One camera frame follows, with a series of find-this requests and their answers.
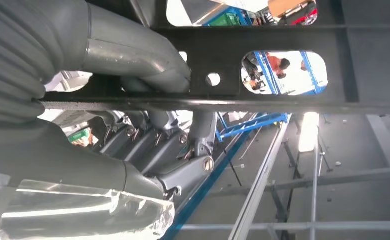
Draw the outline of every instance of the metal scaffolding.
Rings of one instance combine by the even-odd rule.
[[[239,213],[239,217],[235,224],[187,224],[182,225],[181,230],[203,230],[203,231],[212,231],[212,230],[229,230],[230,236],[229,240],[244,240],[247,238],[249,231],[267,231],[272,240],[281,240],[284,239],[283,233],[288,234],[288,231],[304,231],[308,230],[310,232],[310,239],[316,239],[317,231],[390,231],[390,221],[379,221],[379,222],[353,222],[353,221],[338,221],[338,222],[317,222],[316,220],[316,209],[317,209],[317,187],[325,185],[337,185],[337,184],[346,184],[346,183],[359,183],[359,182],[369,182],[369,181],[381,181],[390,179],[390,168],[382,168],[375,170],[365,170],[359,172],[349,172],[345,174],[333,174],[333,175],[324,175],[320,176],[321,163],[324,159],[324,152],[322,147],[319,144],[319,137],[316,139],[316,145],[314,148],[314,168],[313,176],[295,178],[292,181],[284,182],[280,184],[268,183],[268,176],[273,168],[273,164],[277,157],[277,152],[279,151],[281,145],[285,146],[283,137],[287,130],[288,123],[284,123],[281,128],[276,133],[272,144],[267,152],[267,155],[264,158],[264,161],[258,171],[257,177],[252,184],[251,188],[244,187],[234,187],[219,192],[211,192],[207,195],[209,198],[213,197],[223,197],[223,196],[233,196],[233,195],[246,195],[247,198],[245,203]],[[291,190],[299,188],[309,188],[312,187],[312,202],[311,202],[311,219],[309,222],[296,222],[288,223],[288,209],[283,205],[281,199],[279,198],[277,191],[281,190]],[[259,207],[260,200],[264,192],[271,192],[273,200],[277,208],[277,222],[276,223],[252,223],[257,209]]]

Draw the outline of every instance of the orange object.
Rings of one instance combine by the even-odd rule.
[[[269,0],[268,9],[270,9],[270,13],[273,17],[279,17],[285,12],[309,1],[310,0]]]
[[[273,72],[277,72],[280,69],[280,59],[274,56],[267,55],[268,62],[270,63]]]

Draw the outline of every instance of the green bin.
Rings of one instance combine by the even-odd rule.
[[[212,27],[223,27],[223,26],[240,26],[239,19],[236,14],[225,13],[217,18],[215,21],[209,24]]]

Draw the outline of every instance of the rectangular cutout hole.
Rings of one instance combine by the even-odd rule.
[[[167,19],[176,27],[307,26],[318,17],[316,0],[168,0]]]
[[[309,51],[250,52],[242,59],[241,79],[261,95],[316,95],[328,83],[324,60]]]

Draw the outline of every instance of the orange shirt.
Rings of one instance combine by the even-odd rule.
[[[278,71],[280,69],[279,60],[277,57],[270,56],[267,54],[268,62],[270,63],[271,69],[274,71]]]

